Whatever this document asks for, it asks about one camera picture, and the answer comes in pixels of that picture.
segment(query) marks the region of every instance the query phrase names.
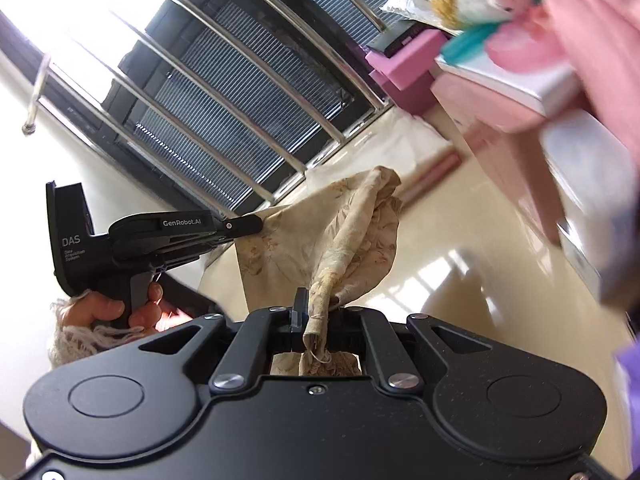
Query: beige floral cloth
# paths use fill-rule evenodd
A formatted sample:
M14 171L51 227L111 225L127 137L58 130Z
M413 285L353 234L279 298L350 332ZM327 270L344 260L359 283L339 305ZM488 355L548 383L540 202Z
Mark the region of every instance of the beige floral cloth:
M400 184L395 171L378 166L334 182L299 202L257 214L258 235L236 240L249 311L290 306L300 286L309 289L305 354L276 356L272 373L354 375L351 354L326 348L329 310L357 300L391 270L396 256Z

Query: glossy beige floor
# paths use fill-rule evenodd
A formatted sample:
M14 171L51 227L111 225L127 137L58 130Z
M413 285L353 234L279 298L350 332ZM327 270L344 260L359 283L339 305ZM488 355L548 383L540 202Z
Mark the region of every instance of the glossy beige floor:
M450 137L441 111L428 118ZM201 290L241 319L235 257L229 250L210 266ZM619 478L630 472L613 359L632 341L624 315L590 296L561 251L529 227L474 160L404 211L391 272L356 303L399 322L428 312L583 371L609 408L593 455Z

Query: circular indentation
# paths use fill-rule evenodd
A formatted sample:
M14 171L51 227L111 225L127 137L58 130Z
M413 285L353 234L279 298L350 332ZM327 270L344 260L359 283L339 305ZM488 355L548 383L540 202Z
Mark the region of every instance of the circular indentation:
M47 471L42 475L42 480L65 480L65 478L57 471Z
M213 385L221 390L235 390L244 384L240 374L221 374L213 379Z
M487 398L498 410L523 418L551 413L561 400L552 383L526 375L498 379L489 386Z
M69 403L77 412L97 418L121 416L135 410L145 398L141 384L128 377L103 375L76 384Z
M413 374L393 374L389 377L389 386L399 390L415 388L420 383L420 378Z
M320 384L316 384L315 386L310 386L307 391L309 395L322 395L325 393L326 388Z

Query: screw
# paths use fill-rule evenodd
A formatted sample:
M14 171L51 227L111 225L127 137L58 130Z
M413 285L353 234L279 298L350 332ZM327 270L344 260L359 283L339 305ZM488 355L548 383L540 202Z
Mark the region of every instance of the screw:
M388 378L389 386L398 390L409 390L415 388L420 382L420 378L413 374L393 374Z
M309 395L322 395L325 393L326 388L318 384L316 386L311 386L307 391L309 392Z
M221 390L235 390L244 384L240 374L222 374L213 379L213 385Z

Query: metal railing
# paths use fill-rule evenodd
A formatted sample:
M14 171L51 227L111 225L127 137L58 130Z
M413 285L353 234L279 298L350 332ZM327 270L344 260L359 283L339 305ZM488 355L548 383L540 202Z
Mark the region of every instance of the metal railing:
M360 77L360 75L348 65L345 60L323 39L321 38L311 27L309 27L302 19L295 14L289 7L284 6L280 0L264 0L271 7L276 9L282 16L284 16L297 30L300 31L313 45L315 45L334 65L341 70L341 72L356 86L368 99L373 106L373 110L364 117L360 123L355 124L345 134L333 126L329 120L315 108L311 102L309 102L304 96L293 88L289 82L287 82L280 74L278 74L273 68L271 68L264 60L262 60L253 50L249 49L238 38L233 36L226 28L222 27L219 23L215 22L212 18L207 16L202 10L196 7L189 0L171 0L178 6L182 7L194 18L199 20L209 30L225 40L230 46L257 66L273 83L275 83L281 90L285 92L295 103L297 103L311 118L313 118L318 125L324 129L327 134L333 138L334 142L325 147L316 157L307 165L298 160L291 152L287 151L276 139L274 139L263 127L259 126L242 110L238 109L227 97L222 95L218 90L209 85L203 78L196 74L193 70L188 68L183 62L181 62L173 54L169 53L167 49L162 47L156 40L148 35L144 30L139 30L130 22L125 20L120 15L111 11L111 14L119 20L124 26L137 35L139 40L149 49L151 49L156 55L161 57L165 62L171 65L175 70L180 72L189 81L194 83L200 88L206 95L212 98L215 102L219 103L227 112L235 117L240 123L242 123L249 131L262 140L269 148L283 158L283 160L289 164L296 174L294 174L287 182L285 182L279 190L272 193L265 189L261 184L256 182L239 168L233 161L226 158L225 155L216 150L206 140L201 138L196 132L191 130L183 121L172 114L167 108L161 105L156 99L147 94L142 88L137 86L124 72L119 68L113 67L110 64L104 62L100 57L96 56L90 49L85 47L76 38L71 38L82 49L84 49L91 57L93 57L100 65L107 69L112 77L133 96L144 103L149 109L154 111L160 117L162 117L167 123L174 127L182 136L188 138L191 142L200 147L205 153L211 156L214 160L218 161L224 168L226 168L231 174L236 176L244 184L253 189L261 198L265 200L265 204L274 205L282 200L291 190L293 190L298 183L304 180L304 173L307 168L322 164L329 156L333 155L342 145L348 142L349 139L354 137L363 128L365 128L372 120L377 118L380 114L388 109L390 106L385 100L382 100ZM369 7L361 0L351 0L352 3L361 10L361 12L371 21L378 30L383 30L385 25ZM235 213L213 198L210 194L206 193L197 184L189 180L171 167L171 165L164 160L161 156L156 155L141 139L137 138L135 134L128 132L126 128L120 124L102 105L96 101L84 88L82 88L77 82L70 78L59 66L55 65L55 59L52 60L50 53L46 53L43 56L42 62L36 74L36 79L33 87L33 93L31 95L28 118L22 128L25 134L31 134L34 131L34 120L36 118L36 111L38 106L42 106L42 92L44 85L46 84L47 77L50 76L57 84L62 86L66 92L72 95L78 102L80 102L85 108L87 108L97 119L107 124L114 132L116 132L121 138L130 143L137 151L139 151L145 158L147 158L156 168L170 177L174 182L181 186L185 191L193 195L204 205L219 210L227 217L235 216Z

